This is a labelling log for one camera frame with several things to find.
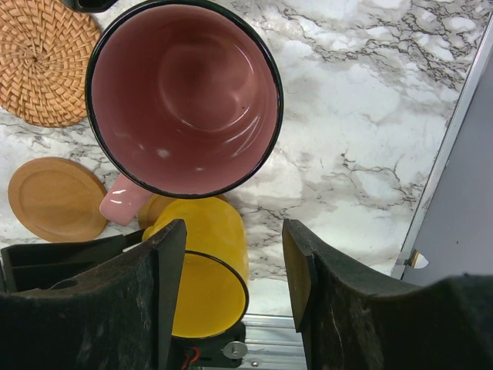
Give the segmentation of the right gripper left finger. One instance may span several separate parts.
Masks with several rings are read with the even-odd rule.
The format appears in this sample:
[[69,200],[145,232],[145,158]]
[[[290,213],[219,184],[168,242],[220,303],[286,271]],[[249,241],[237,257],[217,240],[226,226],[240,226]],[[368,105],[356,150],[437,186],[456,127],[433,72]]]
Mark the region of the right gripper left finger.
[[172,342],[186,244],[174,220],[47,290],[1,296],[3,369],[178,369]]

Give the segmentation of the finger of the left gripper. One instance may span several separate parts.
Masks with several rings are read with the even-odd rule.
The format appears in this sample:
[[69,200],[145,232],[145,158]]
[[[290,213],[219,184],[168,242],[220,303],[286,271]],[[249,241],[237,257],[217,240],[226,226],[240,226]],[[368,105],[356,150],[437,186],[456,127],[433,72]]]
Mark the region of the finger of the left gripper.
[[120,255],[143,230],[73,243],[15,244],[1,249],[1,291],[46,289]]

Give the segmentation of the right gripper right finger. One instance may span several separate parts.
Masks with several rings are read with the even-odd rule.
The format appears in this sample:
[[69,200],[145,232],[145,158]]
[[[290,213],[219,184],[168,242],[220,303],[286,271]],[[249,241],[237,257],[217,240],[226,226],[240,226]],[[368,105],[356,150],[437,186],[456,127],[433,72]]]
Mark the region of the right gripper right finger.
[[490,369],[492,279],[425,287],[382,274],[298,220],[282,231],[295,328],[310,369]]

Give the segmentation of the light wood round coaster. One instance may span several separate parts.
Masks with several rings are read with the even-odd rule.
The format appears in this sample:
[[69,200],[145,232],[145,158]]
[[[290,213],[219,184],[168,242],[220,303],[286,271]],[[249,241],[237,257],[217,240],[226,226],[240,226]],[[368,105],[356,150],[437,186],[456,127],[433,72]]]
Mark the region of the light wood round coaster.
[[50,242],[97,238],[107,219],[99,211],[106,188],[71,160],[43,157],[20,166],[8,184],[8,202],[19,222]]

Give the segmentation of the yellow mug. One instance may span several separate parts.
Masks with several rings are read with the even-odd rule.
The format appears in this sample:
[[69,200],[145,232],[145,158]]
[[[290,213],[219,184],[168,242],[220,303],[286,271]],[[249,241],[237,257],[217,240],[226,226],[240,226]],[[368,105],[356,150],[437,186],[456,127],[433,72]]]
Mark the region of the yellow mug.
[[147,227],[147,240],[173,220],[186,225],[186,253],[173,336],[220,335],[245,315],[249,304],[246,231],[238,211],[217,197],[174,200]]

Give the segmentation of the woven rattan coaster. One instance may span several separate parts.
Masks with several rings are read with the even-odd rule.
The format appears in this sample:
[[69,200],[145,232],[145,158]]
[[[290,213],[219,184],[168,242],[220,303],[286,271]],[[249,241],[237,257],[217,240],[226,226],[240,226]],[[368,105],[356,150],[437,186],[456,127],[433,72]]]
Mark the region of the woven rattan coaster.
[[1,107],[34,126],[84,119],[86,69],[100,35],[91,15],[61,1],[3,1]]

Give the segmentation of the dusty pink mug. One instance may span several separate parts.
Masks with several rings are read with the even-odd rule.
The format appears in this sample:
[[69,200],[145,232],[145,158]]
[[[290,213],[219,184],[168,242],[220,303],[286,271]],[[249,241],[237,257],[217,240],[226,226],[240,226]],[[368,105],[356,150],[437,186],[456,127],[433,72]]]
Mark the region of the dusty pink mug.
[[89,60],[86,106],[119,177],[99,209],[126,226],[154,194],[214,197],[267,161],[283,121],[270,50],[210,1],[146,1],[104,31]]

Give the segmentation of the black mug white inside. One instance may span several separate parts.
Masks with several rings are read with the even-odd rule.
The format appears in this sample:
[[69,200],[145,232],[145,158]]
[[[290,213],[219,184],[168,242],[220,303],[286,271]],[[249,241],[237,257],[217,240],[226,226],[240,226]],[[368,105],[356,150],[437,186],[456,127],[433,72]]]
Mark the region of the black mug white inside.
[[79,13],[101,13],[110,9],[118,0],[62,0],[62,3]]

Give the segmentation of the light wood grooved coaster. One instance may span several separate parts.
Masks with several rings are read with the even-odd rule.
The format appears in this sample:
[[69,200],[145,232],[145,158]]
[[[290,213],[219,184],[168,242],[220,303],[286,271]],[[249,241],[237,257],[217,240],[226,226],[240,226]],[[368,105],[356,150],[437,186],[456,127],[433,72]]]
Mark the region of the light wood grooved coaster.
[[221,197],[208,197],[198,200],[172,200],[163,196],[151,199],[139,211],[139,226],[144,230],[144,239],[154,235],[175,219],[198,227],[212,227],[237,219],[236,210]]

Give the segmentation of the black front mounting rail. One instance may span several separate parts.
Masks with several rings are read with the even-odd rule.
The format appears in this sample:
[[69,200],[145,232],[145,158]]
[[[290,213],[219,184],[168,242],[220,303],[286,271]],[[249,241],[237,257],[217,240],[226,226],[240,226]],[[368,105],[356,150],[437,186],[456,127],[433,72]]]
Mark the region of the black front mounting rail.
[[246,314],[220,335],[173,338],[168,369],[306,369],[301,334],[289,316]]

